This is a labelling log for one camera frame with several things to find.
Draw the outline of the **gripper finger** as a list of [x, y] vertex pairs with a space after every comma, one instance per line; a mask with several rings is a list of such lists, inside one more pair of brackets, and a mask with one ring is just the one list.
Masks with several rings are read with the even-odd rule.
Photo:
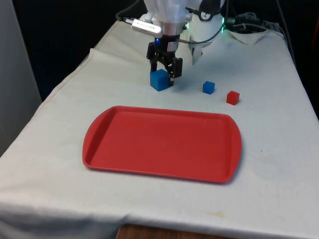
[[162, 64], [164, 65], [169, 76], [168, 86], [171, 87], [174, 85], [175, 78], [178, 78], [182, 75], [183, 59], [177, 58], [175, 53], [166, 53], [162, 57]]
[[155, 72], [158, 67], [158, 62], [162, 64], [162, 46], [159, 44], [156, 44], [155, 42], [150, 42], [148, 44], [148, 50], [146, 58], [150, 62], [150, 72]]

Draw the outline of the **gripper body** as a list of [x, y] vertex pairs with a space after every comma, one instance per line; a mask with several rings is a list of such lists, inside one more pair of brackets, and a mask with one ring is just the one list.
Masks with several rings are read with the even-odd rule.
[[164, 52], [176, 52], [178, 40], [179, 35], [163, 35], [161, 38], [155, 38], [155, 48]]

